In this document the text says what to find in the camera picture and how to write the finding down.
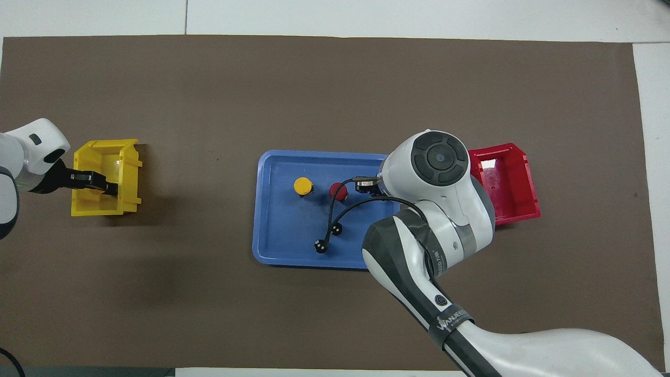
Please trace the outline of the blue plastic tray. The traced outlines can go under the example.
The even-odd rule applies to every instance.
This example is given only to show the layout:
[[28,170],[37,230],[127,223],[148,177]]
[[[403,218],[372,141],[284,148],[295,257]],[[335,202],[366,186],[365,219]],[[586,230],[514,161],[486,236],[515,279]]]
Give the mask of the blue plastic tray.
[[[261,155],[254,201],[254,257],[278,267],[365,270],[361,245],[369,225],[398,212],[400,204],[361,205],[369,196],[355,191],[352,182],[347,184],[347,200],[333,202],[329,188],[355,176],[376,175],[383,160],[381,153],[270,150]],[[315,185],[304,198],[294,192],[294,181],[301,176]],[[330,238],[325,253],[317,253],[314,242],[325,236],[329,209],[333,207],[338,215],[353,204],[357,207],[340,221],[343,234]]]

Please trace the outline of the red plastic bin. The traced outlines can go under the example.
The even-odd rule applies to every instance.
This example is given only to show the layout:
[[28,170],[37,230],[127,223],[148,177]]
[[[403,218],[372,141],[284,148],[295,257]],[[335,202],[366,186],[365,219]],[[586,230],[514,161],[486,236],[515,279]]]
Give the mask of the red plastic bin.
[[495,225],[541,217],[529,160],[514,143],[471,149],[471,175],[490,197]]

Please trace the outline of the brown table mat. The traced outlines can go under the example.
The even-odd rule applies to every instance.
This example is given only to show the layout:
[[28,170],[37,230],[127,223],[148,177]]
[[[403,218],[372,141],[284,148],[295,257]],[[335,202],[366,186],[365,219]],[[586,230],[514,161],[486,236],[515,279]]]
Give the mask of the brown table mat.
[[132,36],[3,42],[0,132],[141,142],[136,213],[22,196],[0,241],[0,347],[24,367],[449,370],[368,272],[253,256],[267,150],[390,153],[425,129],[512,142],[542,215],[440,277],[493,332],[584,328],[665,367],[627,43]]

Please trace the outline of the yellow plastic bin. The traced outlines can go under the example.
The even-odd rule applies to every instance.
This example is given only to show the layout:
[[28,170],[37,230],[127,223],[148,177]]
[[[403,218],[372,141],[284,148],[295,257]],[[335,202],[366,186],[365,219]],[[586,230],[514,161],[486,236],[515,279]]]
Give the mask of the yellow plastic bin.
[[103,175],[117,184],[117,195],[94,188],[72,191],[70,215],[107,216],[135,213],[142,203],[138,196],[139,170],[143,166],[136,149],[138,139],[101,139],[84,144],[74,153],[73,169]]

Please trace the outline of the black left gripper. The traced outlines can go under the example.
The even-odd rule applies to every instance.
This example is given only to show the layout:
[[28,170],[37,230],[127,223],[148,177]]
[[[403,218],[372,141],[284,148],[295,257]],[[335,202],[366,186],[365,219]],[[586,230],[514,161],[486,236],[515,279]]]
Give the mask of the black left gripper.
[[70,169],[62,159],[56,161],[41,177],[41,181],[31,189],[31,193],[45,195],[60,188],[73,190],[87,188],[98,191],[102,195],[119,195],[119,185],[114,182],[107,182],[105,175],[91,170]]

